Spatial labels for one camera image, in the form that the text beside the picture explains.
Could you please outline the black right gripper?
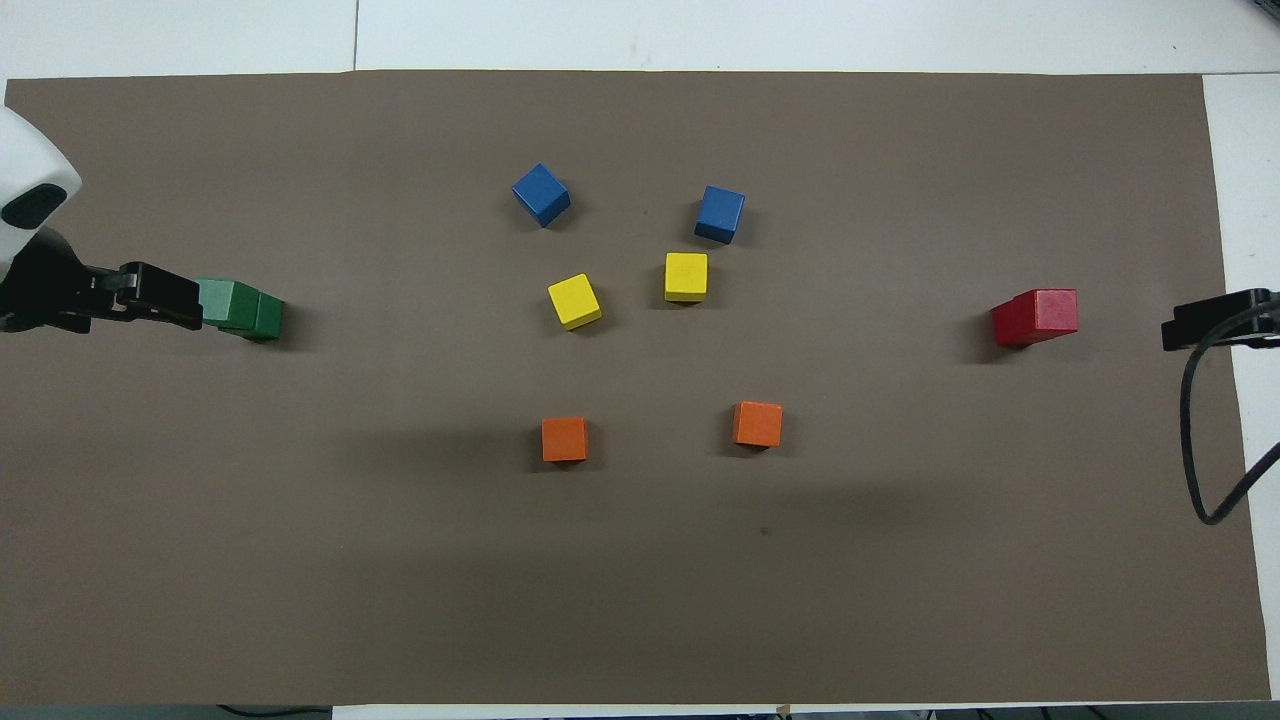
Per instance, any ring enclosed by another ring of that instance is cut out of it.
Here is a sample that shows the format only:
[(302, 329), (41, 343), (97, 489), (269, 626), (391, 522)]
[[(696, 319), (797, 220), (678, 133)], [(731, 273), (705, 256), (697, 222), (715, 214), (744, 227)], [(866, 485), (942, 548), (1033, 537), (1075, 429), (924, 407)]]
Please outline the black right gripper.
[(1258, 288), (1251, 320), (1221, 331), (1213, 328), (1253, 306), (1253, 291), (1242, 290), (1175, 306), (1175, 318), (1162, 324), (1164, 351), (1190, 350), (1206, 338), (1211, 346), (1279, 346), (1279, 292)]

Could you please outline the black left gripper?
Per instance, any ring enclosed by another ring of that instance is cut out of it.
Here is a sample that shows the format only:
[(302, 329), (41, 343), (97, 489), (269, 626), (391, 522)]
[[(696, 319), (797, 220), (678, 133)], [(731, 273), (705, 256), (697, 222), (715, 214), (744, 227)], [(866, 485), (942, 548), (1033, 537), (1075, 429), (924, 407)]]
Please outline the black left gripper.
[[(160, 322), (187, 331), (204, 327), (197, 281), (148, 263), (127, 263), (120, 273), (120, 305), (131, 310), (132, 322)], [(49, 325), (87, 334), (93, 319), (124, 322), (125, 313), (115, 309), (115, 293), (97, 286), (113, 274), (83, 264), (55, 229), (37, 231), (3, 279), (1, 331)]]

